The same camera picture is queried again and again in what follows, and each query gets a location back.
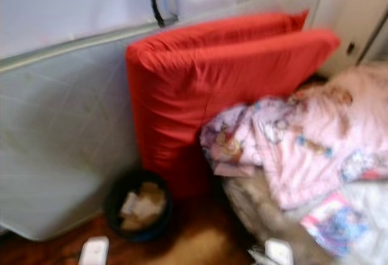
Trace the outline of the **colourful manga book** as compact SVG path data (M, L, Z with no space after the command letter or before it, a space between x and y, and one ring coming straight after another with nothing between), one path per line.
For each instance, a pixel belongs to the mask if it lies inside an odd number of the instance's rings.
M332 193L314 207L300 224L316 243L338 258L346 256L352 243L370 229L366 216L339 192Z

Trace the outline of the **black waste bin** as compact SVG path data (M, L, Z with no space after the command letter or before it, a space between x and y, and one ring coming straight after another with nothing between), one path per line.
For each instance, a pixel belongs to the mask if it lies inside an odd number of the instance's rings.
M161 216L139 231L129 232L120 229L119 210L127 194L141 188L141 184L150 182L157 184L164 195L164 205ZM118 177L111 185L108 195L102 205L105 221L108 227L121 238L133 243L146 243L159 238L167 229L173 214L172 197L167 190L167 184L157 173L138 168Z

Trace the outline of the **crumpled paper rubbish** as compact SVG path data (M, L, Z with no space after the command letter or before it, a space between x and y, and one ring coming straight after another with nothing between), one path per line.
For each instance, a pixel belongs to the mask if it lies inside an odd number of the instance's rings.
M120 229L134 232L151 226L166 209L166 198L166 191L152 182L143 182L131 190L119 210Z

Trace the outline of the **red fabric cushion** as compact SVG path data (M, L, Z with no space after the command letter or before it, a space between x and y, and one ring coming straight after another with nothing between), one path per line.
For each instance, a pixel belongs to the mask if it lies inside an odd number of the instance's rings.
M239 102L286 95L340 45L330 30L179 29L125 50L141 160L176 200L207 195L203 124Z
M297 13L262 13L261 15L235 16L224 20L169 30L162 33L163 40L183 44L205 42L236 42L266 38L301 30L309 15L308 10Z

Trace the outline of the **bed with grey floral cover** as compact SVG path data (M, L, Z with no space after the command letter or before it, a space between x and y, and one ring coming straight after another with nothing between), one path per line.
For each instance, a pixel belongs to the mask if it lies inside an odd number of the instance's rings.
M388 180L352 182L338 189L347 203L363 213L369 225L366 234L358 237L343 257L327 253L300 224L325 196L297 209L282 210L260 173L253 177L222 177L221 181L245 229L260 244L269 238L289 243L295 265L388 265Z

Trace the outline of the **pink cartoon print blanket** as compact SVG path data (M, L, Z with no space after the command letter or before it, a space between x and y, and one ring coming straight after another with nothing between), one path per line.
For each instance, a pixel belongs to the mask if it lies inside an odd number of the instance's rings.
M263 173L284 210L355 180L388 179L388 63L233 106L202 127L199 141L216 175Z

